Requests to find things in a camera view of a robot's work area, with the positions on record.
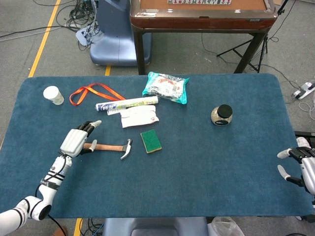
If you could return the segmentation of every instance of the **robotic hand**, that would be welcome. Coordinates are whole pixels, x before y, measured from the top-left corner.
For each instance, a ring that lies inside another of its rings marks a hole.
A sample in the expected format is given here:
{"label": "robotic hand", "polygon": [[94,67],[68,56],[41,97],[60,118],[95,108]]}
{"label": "robotic hand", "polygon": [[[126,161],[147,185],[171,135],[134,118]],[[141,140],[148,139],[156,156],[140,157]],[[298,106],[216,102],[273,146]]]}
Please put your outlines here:
{"label": "robotic hand", "polygon": [[281,159],[289,156],[300,164],[302,171],[301,178],[292,177],[281,165],[278,165],[280,175],[286,181],[304,187],[308,193],[315,195],[315,152],[309,147],[297,147],[278,153],[278,158]]}
{"label": "robotic hand", "polygon": [[[89,149],[83,149],[83,146],[88,136],[101,122],[100,120],[87,121],[69,131],[60,147],[60,156],[56,158],[46,177],[41,180],[35,196],[22,199],[15,208],[0,214],[0,236],[22,227],[27,218],[43,220],[49,214],[54,196],[72,165],[72,158],[94,151],[97,140],[92,142]],[[38,191],[41,193],[42,199],[37,197]]]}

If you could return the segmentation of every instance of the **plastic bag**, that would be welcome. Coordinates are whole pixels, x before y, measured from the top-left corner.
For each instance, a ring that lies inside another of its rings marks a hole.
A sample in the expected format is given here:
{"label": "plastic bag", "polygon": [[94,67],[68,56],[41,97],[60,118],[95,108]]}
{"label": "plastic bag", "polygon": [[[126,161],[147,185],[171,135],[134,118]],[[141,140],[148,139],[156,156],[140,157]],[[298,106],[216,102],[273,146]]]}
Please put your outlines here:
{"label": "plastic bag", "polygon": [[171,75],[150,72],[142,96],[145,94],[154,94],[174,102],[186,104],[187,96],[185,84],[188,80],[189,78],[183,79]]}
{"label": "plastic bag", "polygon": [[240,227],[232,220],[231,217],[215,217],[208,227],[212,227],[213,233],[211,234],[211,229],[209,229],[210,236],[244,236]]}

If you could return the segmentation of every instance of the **claw hammer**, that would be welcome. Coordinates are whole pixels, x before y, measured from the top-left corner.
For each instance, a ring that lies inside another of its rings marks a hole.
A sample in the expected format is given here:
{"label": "claw hammer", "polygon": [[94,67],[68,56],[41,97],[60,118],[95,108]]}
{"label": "claw hammer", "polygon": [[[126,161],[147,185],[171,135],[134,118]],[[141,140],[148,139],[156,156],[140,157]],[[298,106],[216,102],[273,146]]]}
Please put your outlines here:
{"label": "claw hammer", "polygon": [[[125,159],[131,150],[131,139],[127,139],[127,144],[124,146],[114,146],[114,145],[105,145],[105,144],[96,144],[94,150],[105,150],[105,151],[124,151],[124,155],[120,158],[121,160]],[[85,149],[91,147],[92,144],[84,144]]]}

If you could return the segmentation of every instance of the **jar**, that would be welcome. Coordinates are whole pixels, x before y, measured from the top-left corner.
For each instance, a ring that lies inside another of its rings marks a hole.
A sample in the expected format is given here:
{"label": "jar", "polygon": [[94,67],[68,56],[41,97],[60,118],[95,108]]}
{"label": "jar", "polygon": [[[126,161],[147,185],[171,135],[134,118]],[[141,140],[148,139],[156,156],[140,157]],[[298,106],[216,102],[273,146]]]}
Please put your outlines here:
{"label": "jar", "polygon": [[211,112],[211,120],[215,125],[227,125],[232,121],[233,110],[229,105],[223,104],[215,107]]}

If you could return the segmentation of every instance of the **paper cup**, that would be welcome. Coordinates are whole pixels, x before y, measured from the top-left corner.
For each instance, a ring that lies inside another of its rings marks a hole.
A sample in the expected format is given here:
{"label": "paper cup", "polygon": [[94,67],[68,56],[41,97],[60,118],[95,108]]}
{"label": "paper cup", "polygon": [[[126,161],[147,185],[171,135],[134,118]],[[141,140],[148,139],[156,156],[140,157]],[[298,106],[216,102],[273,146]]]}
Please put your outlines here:
{"label": "paper cup", "polygon": [[46,99],[52,101],[56,105],[61,105],[64,101],[63,96],[61,95],[59,89],[56,86],[47,87],[43,95]]}

